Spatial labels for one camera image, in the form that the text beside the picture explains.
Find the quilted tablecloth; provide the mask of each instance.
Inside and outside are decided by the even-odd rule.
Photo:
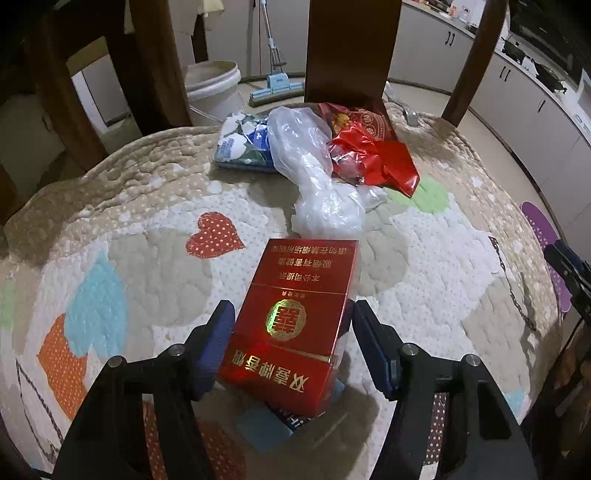
[[[409,127],[397,106],[387,110],[421,181],[412,199],[389,190],[367,212],[359,298],[432,355],[477,353],[521,420],[560,346],[540,246],[456,129],[425,114]],[[221,299],[239,309],[267,240],[293,235],[296,186],[215,169],[217,136],[186,127],[141,138],[45,187],[6,225],[0,411],[32,466],[52,470],[110,356],[135,361],[184,342]],[[333,407],[265,455],[235,429],[254,401],[216,384],[195,411],[218,477],[368,478],[394,403],[374,388],[352,334],[339,378]],[[144,416],[152,473],[165,478],[149,403]]]

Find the purple perforated object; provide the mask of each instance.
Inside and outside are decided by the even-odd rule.
[[[531,227],[534,230],[535,236],[542,247],[542,250],[546,245],[551,245],[559,239],[556,230],[552,224],[546,218],[546,215],[531,202],[523,202],[521,205],[521,211],[529,221]],[[550,277],[554,284],[554,289],[557,292],[558,302],[560,303],[560,310],[562,312],[568,312],[570,310],[570,298],[571,294],[564,284],[564,280],[556,273],[551,266],[548,265]]]

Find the blue and white tissue package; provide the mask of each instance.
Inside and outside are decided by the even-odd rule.
[[[267,137],[267,118],[244,113],[226,118],[213,157],[217,166],[276,173]]]

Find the red package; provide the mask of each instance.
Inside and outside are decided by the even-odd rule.
[[[340,130],[329,144],[335,173],[351,183],[395,188],[411,197],[419,176],[407,146],[375,140],[359,123]]]
[[[332,130],[333,136],[338,135],[343,128],[352,122],[357,122],[376,140],[397,140],[390,121],[379,113],[370,112],[363,108],[350,110],[345,106],[328,102],[319,103],[318,106],[322,118]]]

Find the white bucket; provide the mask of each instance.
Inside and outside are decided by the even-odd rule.
[[[244,100],[238,92],[240,70],[233,61],[209,60],[189,65],[184,75],[185,91],[195,126],[219,125],[228,115],[239,112]]]

